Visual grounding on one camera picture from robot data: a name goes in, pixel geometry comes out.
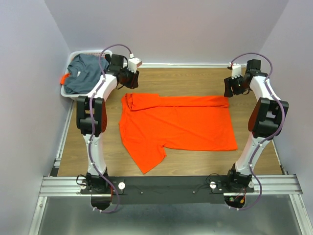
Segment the orange t shirt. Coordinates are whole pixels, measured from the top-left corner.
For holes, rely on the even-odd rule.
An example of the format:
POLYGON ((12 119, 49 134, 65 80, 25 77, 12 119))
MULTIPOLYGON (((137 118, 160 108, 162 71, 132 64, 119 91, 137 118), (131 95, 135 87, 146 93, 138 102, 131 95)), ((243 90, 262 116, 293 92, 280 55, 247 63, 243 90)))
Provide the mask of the orange t shirt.
POLYGON ((234 151, 237 143, 228 99, 221 95, 125 94, 119 123, 122 143, 145 174, 167 156, 166 148, 234 151))

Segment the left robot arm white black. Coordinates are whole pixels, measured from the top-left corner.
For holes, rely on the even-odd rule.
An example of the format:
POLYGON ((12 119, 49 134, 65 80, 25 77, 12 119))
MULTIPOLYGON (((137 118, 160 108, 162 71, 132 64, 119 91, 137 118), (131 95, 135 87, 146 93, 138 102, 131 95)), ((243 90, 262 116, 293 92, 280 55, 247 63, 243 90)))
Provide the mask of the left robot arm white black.
POLYGON ((111 188, 116 194, 124 192, 125 183, 109 179, 107 165, 103 157, 103 134, 107 127, 106 100, 116 88, 138 87, 137 68, 142 61, 131 53, 123 55, 105 55, 109 59, 107 67, 102 66, 103 56, 97 59, 100 69, 99 80, 86 95, 77 97, 76 124, 86 143, 89 166, 86 182, 83 184, 97 193, 104 193, 111 188))

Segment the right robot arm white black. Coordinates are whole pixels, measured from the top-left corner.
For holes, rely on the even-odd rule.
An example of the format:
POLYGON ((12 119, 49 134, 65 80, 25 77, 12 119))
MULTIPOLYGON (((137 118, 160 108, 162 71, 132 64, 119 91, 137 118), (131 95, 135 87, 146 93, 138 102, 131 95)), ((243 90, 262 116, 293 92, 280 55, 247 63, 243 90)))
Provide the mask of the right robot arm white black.
POLYGON ((267 73, 261 72, 261 61, 249 60, 242 73, 239 64, 231 62, 231 76, 224 79, 225 97, 253 92, 257 103, 248 121, 249 137, 240 158, 228 171, 225 187, 235 192, 247 188, 252 182, 254 168, 264 148, 282 130, 289 103, 274 92, 267 73))

